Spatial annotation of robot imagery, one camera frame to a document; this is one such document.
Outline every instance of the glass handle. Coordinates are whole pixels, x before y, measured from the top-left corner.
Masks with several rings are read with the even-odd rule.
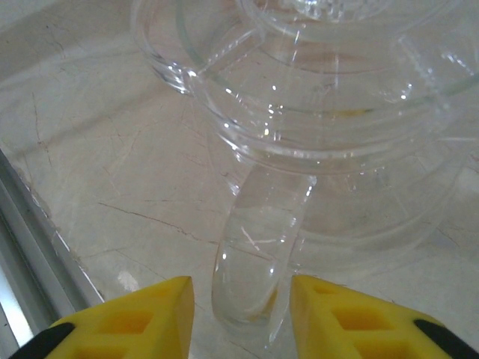
[[[479,91],[471,91],[477,99]],[[449,126],[442,134],[441,141],[451,144],[459,144],[465,153],[479,146],[479,106],[470,105],[464,100],[464,106],[457,110],[457,123]]]
[[[236,39],[226,41],[210,54],[198,53],[201,41],[192,40],[192,35],[203,39],[212,29],[203,24],[204,27],[197,29],[199,34],[190,34],[186,23],[192,13],[202,13],[208,19],[211,16],[208,7],[218,5],[216,1],[133,1],[130,22],[135,42],[155,74],[181,93],[202,93],[204,80],[209,77],[221,83],[217,72],[263,42],[261,29],[244,24]]]
[[[316,177],[256,165],[237,195],[216,255],[213,312],[234,333],[265,328]]]

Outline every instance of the square cutout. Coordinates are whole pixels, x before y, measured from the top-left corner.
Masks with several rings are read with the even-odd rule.
[[[419,359],[420,356],[401,340],[362,340],[355,343],[362,359]]]
[[[324,288],[324,287],[322,287],[322,286],[316,286],[316,287],[314,287],[314,291],[315,291],[317,294],[337,294],[336,291],[334,291],[333,289]]]
[[[121,311],[104,318],[98,332],[101,334],[141,334],[152,318],[153,314],[147,311]]]
[[[164,298],[164,297],[167,297],[170,294],[171,294],[170,289],[161,288],[161,289],[158,289],[155,292],[150,293],[149,297],[150,298]]]
[[[385,331],[392,329],[392,325],[386,318],[373,308],[335,308],[332,313],[345,331]]]
[[[75,359],[122,359],[126,355],[125,348],[80,348]]]

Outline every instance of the glass teapot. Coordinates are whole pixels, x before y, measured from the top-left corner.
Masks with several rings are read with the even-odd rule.
[[[247,164],[213,274],[227,329],[274,337],[292,273],[339,281],[434,230],[478,144],[477,19],[475,0],[136,0],[155,73]]]

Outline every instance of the yellow foam pad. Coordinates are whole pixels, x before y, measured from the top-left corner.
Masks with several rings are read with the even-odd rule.
[[[176,277],[65,317],[76,328],[48,359],[187,359],[195,299]]]
[[[414,324],[434,318],[315,277],[293,277],[290,312],[299,359],[450,359]]]

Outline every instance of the white marble surface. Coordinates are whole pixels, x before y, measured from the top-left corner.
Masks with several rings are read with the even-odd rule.
[[[221,339],[210,282],[226,211],[204,114],[147,68],[128,0],[0,2],[0,148],[106,298],[195,282],[191,358],[254,358]],[[407,266],[356,287],[423,310],[479,349],[479,156]]]

